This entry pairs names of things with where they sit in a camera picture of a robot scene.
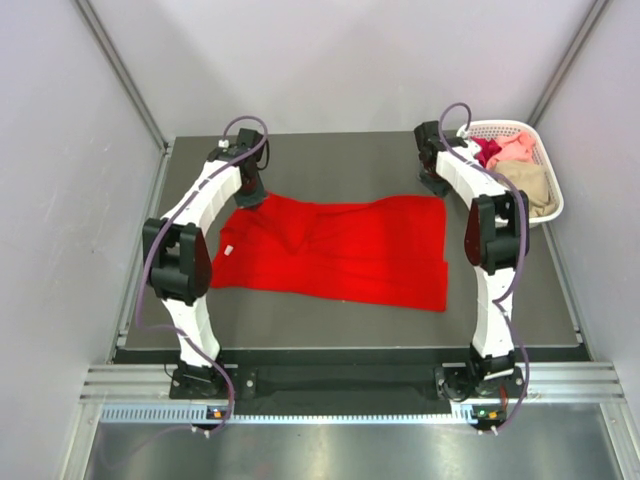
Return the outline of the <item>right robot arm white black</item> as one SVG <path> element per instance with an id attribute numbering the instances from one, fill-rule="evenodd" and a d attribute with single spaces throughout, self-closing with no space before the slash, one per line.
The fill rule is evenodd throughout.
<path id="1" fill-rule="evenodd" d="M 511 313 L 518 263 L 529 248 L 528 198 L 481 167 L 480 147 L 438 121 L 414 128 L 421 182 L 436 196 L 454 192 L 468 208 L 464 250 L 477 281 L 477 320 L 465 373 L 446 373 L 444 394 L 487 396 L 516 374 Z"/>

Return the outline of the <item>red t shirt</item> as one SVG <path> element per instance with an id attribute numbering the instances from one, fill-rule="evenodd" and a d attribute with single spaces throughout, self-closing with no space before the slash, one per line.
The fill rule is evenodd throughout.
<path id="1" fill-rule="evenodd" d="M 321 204 L 272 194 L 222 227 L 210 285 L 443 312 L 445 239 L 436 197 Z"/>

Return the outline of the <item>magenta t shirt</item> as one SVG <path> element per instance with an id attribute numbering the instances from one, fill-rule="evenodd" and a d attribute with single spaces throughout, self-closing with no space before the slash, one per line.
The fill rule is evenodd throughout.
<path id="1" fill-rule="evenodd" d="M 487 140 L 479 137 L 473 137 L 472 140 L 480 147 L 480 151 L 474 156 L 474 158 L 484 168 L 487 167 L 489 160 L 502 150 L 502 147 L 494 139 Z"/>

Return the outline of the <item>pink t shirt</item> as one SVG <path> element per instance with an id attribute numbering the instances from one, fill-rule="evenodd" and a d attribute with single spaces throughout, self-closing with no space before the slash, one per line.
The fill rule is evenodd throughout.
<path id="1" fill-rule="evenodd" d="M 486 168 L 494 170 L 504 161 L 534 163 L 534 149 L 536 140 L 529 133 L 521 131 L 511 136 L 498 136 L 494 139 L 500 151 L 487 162 Z"/>

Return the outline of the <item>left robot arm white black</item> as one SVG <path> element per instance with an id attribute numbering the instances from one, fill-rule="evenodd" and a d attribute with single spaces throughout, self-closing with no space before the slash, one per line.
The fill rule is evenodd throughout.
<path id="1" fill-rule="evenodd" d="M 180 345 L 172 374 L 172 399 L 213 399 L 233 393 L 210 322 L 206 295 L 213 278 L 206 234 L 233 198 L 241 207 L 267 197 L 259 162 L 269 154 L 267 135 L 242 128 L 231 142 L 218 142 L 182 199 L 142 228 L 143 276 L 169 313 L 167 326 Z"/>

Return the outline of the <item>beige t shirt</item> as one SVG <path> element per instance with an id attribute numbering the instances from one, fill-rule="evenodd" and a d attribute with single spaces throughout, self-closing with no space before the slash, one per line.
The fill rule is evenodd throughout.
<path id="1" fill-rule="evenodd" d="M 546 169 L 543 166 L 505 160 L 497 163 L 494 171 L 526 193 L 530 218 L 548 216 L 557 209 L 557 202 L 552 198 L 546 179 Z"/>

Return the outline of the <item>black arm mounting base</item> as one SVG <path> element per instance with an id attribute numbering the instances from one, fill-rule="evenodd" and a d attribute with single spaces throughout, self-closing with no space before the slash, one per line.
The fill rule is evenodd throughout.
<path id="1" fill-rule="evenodd" d="M 218 364 L 233 393 L 213 399 L 231 399 L 236 415 L 284 417 L 447 413 L 452 402 L 520 396 L 520 367 L 486 395 L 456 401 L 444 394 L 444 375 L 465 373 L 469 357 L 468 348 L 225 349 Z M 175 350 L 123 349 L 114 361 L 166 365 L 172 386 L 178 359 Z"/>

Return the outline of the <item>white plastic laundry basket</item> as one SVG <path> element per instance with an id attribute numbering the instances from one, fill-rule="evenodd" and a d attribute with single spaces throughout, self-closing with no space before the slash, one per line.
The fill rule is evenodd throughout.
<path id="1" fill-rule="evenodd" d="M 469 125 L 463 124 L 461 127 L 468 130 L 472 138 L 479 137 L 489 140 L 495 139 L 498 136 L 511 136 L 521 131 L 527 132 L 534 137 L 536 140 L 534 164 L 541 165 L 546 169 L 547 183 L 551 190 L 552 198 L 557 202 L 557 209 L 554 213 L 548 216 L 530 218 L 529 224 L 531 227 L 542 225 L 549 223 L 560 216 L 565 206 L 564 196 L 543 141 L 532 126 L 515 120 L 480 120 L 472 121 Z M 474 158 L 476 154 L 477 153 L 474 153 L 472 157 L 474 161 L 480 165 L 480 163 Z"/>

